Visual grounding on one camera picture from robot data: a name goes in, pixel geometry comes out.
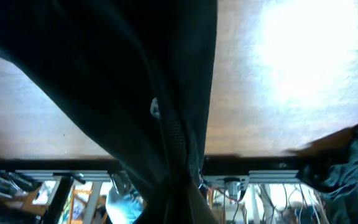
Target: electrical wire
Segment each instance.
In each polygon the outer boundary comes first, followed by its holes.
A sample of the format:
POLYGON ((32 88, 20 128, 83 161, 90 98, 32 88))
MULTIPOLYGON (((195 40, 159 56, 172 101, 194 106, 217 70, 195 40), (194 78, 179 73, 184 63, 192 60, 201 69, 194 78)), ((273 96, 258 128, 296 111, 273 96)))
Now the electrical wire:
POLYGON ((324 221, 325 221, 327 224, 329 224, 329 221, 328 221, 326 212, 324 211, 324 206, 323 206, 323 203, 321 202, 320 196, 317 195, 316 198, 317 198, 317 200, 318 200, 318 202, 319 202, 319 205, 320 205, 320 207, 321 207, 321 212, 323 213, 324 221))
POLYGON ((214 202, 216 199, 218 199, 219 197, 222 197, 222 196, 223 196, 222 194, 216 194, 215 197, 214 197, 213 202, 214 202))
POLYGON ((299 217, 298 217, 298 223, 299 224, 301 224, 302 209, 303 209, 303 205, 302 205, 301 210, 299 212, 299 217))
POLYGON ((240 203, 237 203, 237 209, 236 209, 236 212, 234 212, 234 216, 233 216, 233 223, 234 223, 234 219, 236 218, 237 211, 239 210, 239 207, 240 207, 240 203))
POLYGON ((240 191, 240 199, 238 200, 238 202, 241 202, 242 199, 244 198, 244 196, 246 196, 246 191, 245 191, 245 190, 241 190, 241 191, 240 191))
MULTIPOLYGON (((268 218, 266 218, 266 220, 268 220, 269 218, 272 218, 272 219, 270 220, 270 223, 271 223, 272 220, 273 220, 274 213, 275 213, 275 206, 273 207, 273 215, 271 215, 271 216, 269 216, 268 218)), ((264 221, 265 221, 265 212, 264 212, 264 214, 263 214, 263 216, 262 216, 262 222, 264 222, 264 221)))
POLYGON ((235 203, 239 203, 239 202, 243 199, 243 197, 241 197, 239 200, 230 198, 230 197, 227 196, 227 195, 225 194, 225 192, 223 192, 219 187, 212 186, 212 187, 210 187, 210 189, 211 189, 211 190, 216 190, 216 191, 218 191, 218 192, 221 193, 224 197, 226 197, 226 198, 229 199, 229 200, 234 201, 235 203))
POLYGON ((242 219, 244 219, 244 221, 246 222, 247 221, 247 216, 248 216, 248 210, 246 209, 245 205, 242 206, 241 211, 242 211, 242 219))
POLYGON ((283 214, 283 212, 285 211, 285 209, 284 210, 282 210, 282 211, 280 211, 280 210, 278 210, 278 209, 276 209, 276 206, 273 204, 273 202, 272 202, 272 199, 269 197, 269 195, 268 195, 268 193, 267 193, 267 190, 266 190, 266 188, 265 187, 262 187, 261 185, 259 186, 259 189, 261 190, 261 192, 263 192, 264 193, 264 195, 266 196, 266 198, 267 198, 267 202, 270 204, 270 206, 275 210, 275 211, 277 211, 279 214, 283 214))
POLYGON ((276 209, 276 207, 274 206, 273 207, 273 211, 272 211, 272 216, 271 216, 271 219, 270 219, 270 224, 273 223, 273 218, 274 218, 274 210, 276 209))
POLYGON ((292 208, 292 205, 291 205, 291 196, 297 191, 298 189, 293 189, 293 191, 290 193, 290 196, 288 196, 288 204, 290 206, 290 208, 292 208))
POLYGON ((226 210, 225 210, 225 206, 226 206, 226 187, 224 189, 224 193, 223 193, 224 197, 223 197, 223 217, 222 217, 222 221, 226 222, 224 220, 224 217, 226 216, 226 210))
POLYGON ((260 191, 257 192, 257 191, 255 190, 255 193, 258 195, 258 197, 259 197, 260 199, 262 199, 262 194, 260 193, 260 191))
POLYGON ((317 218, 317 223, 320 224, 320 217, 318 216, 318 213, 317 213, 317 210, 316 210, 316 206, 314 205, 314 200, 311 196, 311 193, 310 193, 310 190, 308 190, 308 193, 309 193, 309 199, 310 199, 310 202, 311 202, 311 207, 313 208, 313 211, 314 211, 314 214, 316 215, 316 218, 317 218))
POLYGON ((303 194, 303 189, 302 189, 302 185, 301 185, 301 184, 299 184, 299 188, 301 189, 301 194, 302 194, 303 202, 305 203, 305 205, 307 205, 306 199, 305 199, 305 195, 303 194))
POLYGON ((285 192, 285 208, 283 209, 283 212, 288 208, 288 197, 287 197, 287 189, 285 188, 285 185, 283 184, 284 192, 285 192))

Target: black metal frame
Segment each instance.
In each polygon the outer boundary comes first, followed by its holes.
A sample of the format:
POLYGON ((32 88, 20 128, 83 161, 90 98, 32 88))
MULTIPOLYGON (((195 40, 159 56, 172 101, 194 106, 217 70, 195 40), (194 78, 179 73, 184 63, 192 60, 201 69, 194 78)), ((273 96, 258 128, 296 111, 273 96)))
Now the black metal frame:
MULTIPOLYGON (((247 176, 249 183, 295 183, 296 174, 313 158, 274 157, 240 158, 235 156, 206 156, 204 177, 247 176)), ((122 170, 114 159, 72 161, 0 161, 0 171, 17 172, 38 181, 62 177, 58 190, 43 217, 44 223, 56 223, 74 179, 80 181, 109 181, 110 175, 122 170)))

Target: white cable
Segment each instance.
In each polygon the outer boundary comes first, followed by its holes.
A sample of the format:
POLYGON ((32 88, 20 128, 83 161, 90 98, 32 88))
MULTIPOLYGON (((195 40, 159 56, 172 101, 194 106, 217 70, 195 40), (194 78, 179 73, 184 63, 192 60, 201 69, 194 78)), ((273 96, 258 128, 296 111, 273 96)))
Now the white cable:
POLYGON ((302 194, 302 203, 305 203, 306 206, 308 206, 308 202, 305 199, 305 195, 303 193, 302 185, 299 183, 300 192, 302 194))
POLYGON ((223 190, 223 217, 226 217, 226 184, 224 185, 224 190, 223 190))
POLYGON ((303 209, 303 204, 302 204, 302 207, 301 207, 301 211, 299 213, 299 220, 298 220, 299 224, 301 224, 302 209, 303 209))
POLYGON ((326 212, 324 211, 324 206, 323 206, 323 203, 321 202, 320 200, 320 197, 316 197, 319 204, 320 204, 320 207, 321 207, 321 212, 323 213, 323 217, 324 217, 324 221, 329 224, 329 221, 328 221, 328 218, 327 218, 327 215, 326 215, 326 212))
POLYGON ((310 202, 311 202, 311 207, 313 208, 314 214, 316 214, 317 223, 320 224, 320 218, 319 218, 319 216, 318 216, 318 213, 317 213, 317 211, 316 211, 316 207, 315 207, 315 205, 314 205, 314 202, 315 202, 315 201, 313 200, 313 198, 312 198, 312 196, 311 196, 310 190, 308 190, 308 193, 309 193, 309 199, 310 199, 310 202))

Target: wooden surface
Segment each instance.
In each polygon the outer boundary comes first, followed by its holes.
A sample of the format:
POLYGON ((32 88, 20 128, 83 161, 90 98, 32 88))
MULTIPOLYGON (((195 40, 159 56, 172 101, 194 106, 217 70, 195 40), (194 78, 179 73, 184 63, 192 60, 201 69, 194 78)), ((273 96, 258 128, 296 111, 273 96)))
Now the wooden surface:
MULTIPOLYGON (((358 1, 219 1, 207 154, 285 156, 357 123, 358 1)), ((0 59, 0 158, 101 157, 0 59)))

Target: dark green fabric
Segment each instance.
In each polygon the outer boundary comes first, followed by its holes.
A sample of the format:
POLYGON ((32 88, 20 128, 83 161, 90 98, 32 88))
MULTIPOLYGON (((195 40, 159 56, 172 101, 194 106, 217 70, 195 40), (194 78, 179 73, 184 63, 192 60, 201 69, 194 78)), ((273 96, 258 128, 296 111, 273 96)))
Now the dark green fabric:
POLYGON ((198 181, 216 19, 215 0, 0 0, 0 56, 118 158, 153 204, 198 181))
POLYGON ((340 153, 321 155, 317 161, 300 170, 297 177, 325 197, 338 198, 354 191, 358 184, 358 126, 350 145, 340 153), (328 160, 331 165, 325 166, 328 160))
POLYGON ((326 216, 330 224, 358 223, 358 191, 335 200, 325 199, 326 216))

